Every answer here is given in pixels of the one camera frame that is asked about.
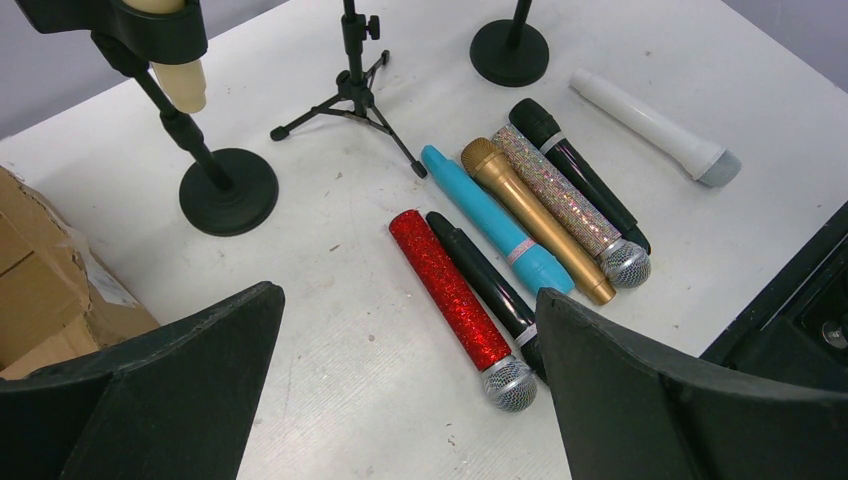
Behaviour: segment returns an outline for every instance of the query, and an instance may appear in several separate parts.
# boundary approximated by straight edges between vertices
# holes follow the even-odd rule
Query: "white table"
[[[359,3],[383,27],[366,65],[392,51],[378,105],[414,153],[432,143],[456,158],[527,96],[555,114],[654,247],[648,283],[601,311],[684,352],[700,354],[848,197],[848,96],[718,0],[537,2],[530,21],[552,60],[523,89],[487,83],[468,60],[477,29],[511,16],[513,2]],[[386,229],[405,209],[439,210],[495,258],[473,226],[378,132],[325,117],[268,139],[334,93],[341,11],[294,0],[210,43],[197,122],[213,149],[257,152],[280,179],[276,210],[246,235],[210,237],[184,220],[177,188],[190,159],[130,82],[0,142],[0,162],[163,323],[260,280],[284,287],[240,478],[568,478],[547,389],[517,415],[487,405]],[[566,88],[578,67],[728,145],[742,173],[723,190],[687,180]]]

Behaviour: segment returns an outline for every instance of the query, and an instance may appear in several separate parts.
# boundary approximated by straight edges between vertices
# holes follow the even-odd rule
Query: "beige microphone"
[[[185,0],[123,0],[124,3],[145,13],[174,13],[185,8]],[[177,110],[197,113],[206,106],[206,78],[200,59],[182,65],[164,65],[150,62],[159,85]]]

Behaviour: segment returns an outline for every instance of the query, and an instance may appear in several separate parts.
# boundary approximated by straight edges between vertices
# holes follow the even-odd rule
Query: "red glitter microphone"
[[[506,340],[421,214],[416,210],[401,213],[389,224],[389,231],[474,366],[483,374],[489,400],[506,412],[529,407],[536,398],[533,371],[512,356]]]

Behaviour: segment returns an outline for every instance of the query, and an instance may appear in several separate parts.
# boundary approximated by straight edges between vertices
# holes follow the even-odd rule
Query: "round stand base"
[[[542,78],[548,68],[548,42],[538,30],[524,25],[521,41],[506,47],[512,20],[494,21],[471,41],[471,63],[486,80],[504,87],[523,87]]]
[[[239,148],[213,152],[215,160],[233,180],[219,190],[198,164],[192,165],[180,183],[180,206],[198,230],[218,237],[245,233],[262,223],[277,203],[279,184],[268,162]]]

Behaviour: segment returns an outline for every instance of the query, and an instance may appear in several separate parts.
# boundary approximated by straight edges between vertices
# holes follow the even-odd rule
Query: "microphone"
[[[520,412],[536,398],[533,371],[512,350],[433,231],[416,210],[391,221],[391,232],[409,264],[436,302],[474,366],[483,375],[489,400],[505,412]]]
[[[547,110],[532,98],[525,98],[509,112],[509,121],[621,232],[622,237],[651,253],[651,244],[636,226],[636,218],[569,143]]]
[[[690,133],[597,75],[578,70],[571,77],[571,86],[671,155],[693,180],[708,187],[723,187],[742,169],[742,162],[727,148]]]
[[[533,310],[462,229],[455,228],[438,212],[428,213],[427,223],[471,288],[515,339],[527,365],[548,383]]]
[[[615,289],[604,274],[518,178],[501,149],[488,139],[478,138],[462,151],[462,165],[515,215],[530,235],[551,251],[571,274],[578,290],[598,305],[612,300]]]
[[[439,188],[500,251],[534,297],[543,287],[562,293],[574,288],[571,277],[553,255],[529,238],[459,165],[432,145],[421,151],[421,161]]]
[[[145,13],[168,14],[185,8],[185,0],[123,0],[136,10]],[[200,59],[182,65],[165,65],[150,62],[159,85],[177,110],[197,113],[206,106],[206,78]]]
[[[616,288],[635,288],[651,275],[651,257],[621,233],[534,147],[515,126],[498,130],[492,141],[560,225],[595,257]]]

